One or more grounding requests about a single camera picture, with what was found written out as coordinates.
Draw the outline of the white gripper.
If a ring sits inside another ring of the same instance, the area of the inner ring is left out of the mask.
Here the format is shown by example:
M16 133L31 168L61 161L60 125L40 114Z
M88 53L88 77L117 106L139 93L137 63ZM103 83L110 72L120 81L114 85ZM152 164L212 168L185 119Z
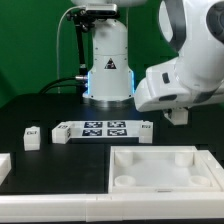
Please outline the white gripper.
M184 87L174 74L174 58L146 70L134 94L136 109L140 112L198 106L193 92Z

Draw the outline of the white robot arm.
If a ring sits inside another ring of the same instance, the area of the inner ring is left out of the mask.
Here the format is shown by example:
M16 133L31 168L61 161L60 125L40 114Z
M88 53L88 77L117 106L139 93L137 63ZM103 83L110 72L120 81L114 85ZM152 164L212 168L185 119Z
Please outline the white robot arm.
M146 69L137 86L126 61L127 28L116 20L120 7L147 0L71 0L81 8L82 28L93 30L93 67L84 101L138 111L224 101L224 0L161 0L160 31L178 56Z

